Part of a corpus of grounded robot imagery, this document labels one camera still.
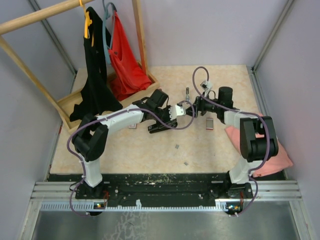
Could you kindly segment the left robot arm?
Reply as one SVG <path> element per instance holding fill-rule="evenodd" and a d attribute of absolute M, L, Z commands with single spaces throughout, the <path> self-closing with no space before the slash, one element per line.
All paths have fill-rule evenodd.
<path fill-rule="evenodd" d="M 129 106 L 116 112 L 94 116 L 87 114 L 79 128 L 68 140 L 75 149 L 83 168 L 83 181 L 87 184 L 86 192 L 97 199 L 103 195 L 103 177 L 100 170 L 100 156 L 103 154 L 109 135 L 129 126 L 147 120 L 156 123 L 148 127 L 149 133 L 161 132 L 177 127 L 179 114 L 185 111 L 179 105 L 167 105 L 162 108 L 169 96 L 157 89 L 150 97 L 134 101 Z"/>

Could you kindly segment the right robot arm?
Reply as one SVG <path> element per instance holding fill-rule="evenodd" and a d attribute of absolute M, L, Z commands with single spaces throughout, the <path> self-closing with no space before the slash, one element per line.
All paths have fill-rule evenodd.
<path fill-rule="evenodd" d="M 229 198 L 239 198 L 247 191 L 253 173 L 279 152 L 273 120 L 270 116 L 258 116 L 236 109 L 233 89 L 227 86 L 220 87 L 218 97 L 214 99 L 204 92 L 186 109 L 186 114 L 195 118 L 207 112 L 215 113 L 223 124 L 239 130 L 241 157 L 226 173 L 223 181 L 224 194 Z"/>

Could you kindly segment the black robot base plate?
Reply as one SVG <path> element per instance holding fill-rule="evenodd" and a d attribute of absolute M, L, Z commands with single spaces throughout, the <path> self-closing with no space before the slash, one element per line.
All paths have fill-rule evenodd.
<path fill-rule="evenodd" d="M 94 188 L 82 183 L 75 191 L 77 200 L 102 200 L 108 207 L 214 207 L 217 199 L 253 197 L 251 184 L 240 197 L 224 190 L 226 173 L 110 173 Z"/>

